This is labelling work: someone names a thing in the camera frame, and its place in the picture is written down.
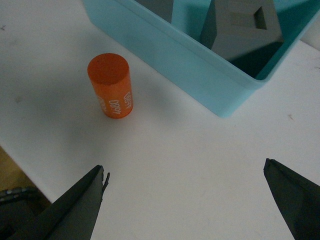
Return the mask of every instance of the gray cube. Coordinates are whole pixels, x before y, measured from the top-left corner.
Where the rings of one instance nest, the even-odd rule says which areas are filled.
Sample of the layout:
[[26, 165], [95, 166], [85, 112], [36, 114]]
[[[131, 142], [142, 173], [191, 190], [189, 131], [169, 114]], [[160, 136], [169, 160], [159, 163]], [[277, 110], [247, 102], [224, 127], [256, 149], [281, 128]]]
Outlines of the gray cube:
[[171, 23], [174, 0], [136, 0], [142, 6]]
[[212, 0], [200, 41], [255, 77], [283, 43], [273, 0]]

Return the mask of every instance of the teal plastic bin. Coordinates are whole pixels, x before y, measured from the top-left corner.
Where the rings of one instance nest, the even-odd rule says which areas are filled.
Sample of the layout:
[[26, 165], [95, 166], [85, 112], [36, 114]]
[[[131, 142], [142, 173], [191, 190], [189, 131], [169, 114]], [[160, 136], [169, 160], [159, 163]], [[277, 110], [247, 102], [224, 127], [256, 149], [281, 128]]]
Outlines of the teal plastic bin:
[[134, 0], [83, 0], [94, 25], [213, 113], [228, 117], [272, 77], [320, 14], [320, 0], [274, 1], [284, 44], [256, 78], [198, 42], [210, 2], [174, 0], [170, 24]]

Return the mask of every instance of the floor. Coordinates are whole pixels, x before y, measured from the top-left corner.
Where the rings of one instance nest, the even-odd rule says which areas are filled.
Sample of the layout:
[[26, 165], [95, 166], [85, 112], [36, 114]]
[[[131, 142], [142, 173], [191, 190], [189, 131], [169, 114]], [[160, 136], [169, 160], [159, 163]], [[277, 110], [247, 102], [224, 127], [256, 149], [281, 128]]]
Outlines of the floor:
[[[36, 187], [18, 165], [0, 146], [0, 191], [10, 190], [18, 187]], [[39, 199], [32, 201], [35, 212], [39, 214], [48, 206], [50, 202], [39, 191]]]

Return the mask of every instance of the orange cylinder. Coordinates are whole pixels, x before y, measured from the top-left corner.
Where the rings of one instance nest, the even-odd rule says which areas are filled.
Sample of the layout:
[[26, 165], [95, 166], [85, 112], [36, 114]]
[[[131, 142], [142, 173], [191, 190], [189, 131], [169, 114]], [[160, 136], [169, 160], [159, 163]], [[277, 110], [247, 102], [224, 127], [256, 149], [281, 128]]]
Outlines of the orange cylinder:
[[134, 106], [128, 62], [104, 53], [90, 61], [87, 71], [103, 112], [113, 119], [127, 116]]

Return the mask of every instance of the square hole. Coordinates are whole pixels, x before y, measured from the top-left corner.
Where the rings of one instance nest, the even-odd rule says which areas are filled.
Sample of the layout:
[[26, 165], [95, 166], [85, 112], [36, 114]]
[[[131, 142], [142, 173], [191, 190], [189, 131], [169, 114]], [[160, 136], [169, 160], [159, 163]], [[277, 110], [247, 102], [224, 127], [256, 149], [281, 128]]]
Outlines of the square hole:
[[267, 29], [261, 5], [229, 1], [228, 7], [231, 25], [261, 30]]

